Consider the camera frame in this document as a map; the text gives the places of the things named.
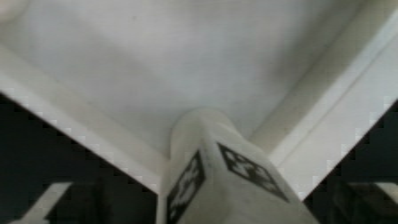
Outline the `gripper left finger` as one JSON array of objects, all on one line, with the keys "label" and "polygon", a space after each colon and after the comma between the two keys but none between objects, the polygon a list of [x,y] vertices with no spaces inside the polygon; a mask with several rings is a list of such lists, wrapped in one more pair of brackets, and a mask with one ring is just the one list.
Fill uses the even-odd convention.
[{"label": "gripper left finger", "polygon": [[103,183],[51,183],[12,224],[108,224]]}]

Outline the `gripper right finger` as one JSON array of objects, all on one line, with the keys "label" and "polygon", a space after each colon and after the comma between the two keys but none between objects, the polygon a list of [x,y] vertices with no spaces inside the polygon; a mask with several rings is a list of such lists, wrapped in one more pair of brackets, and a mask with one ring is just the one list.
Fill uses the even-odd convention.
[{"label": "gripper right finger", "polygon": [[398,224],[398,184],[341,182],[332,197],[332,224]]}]

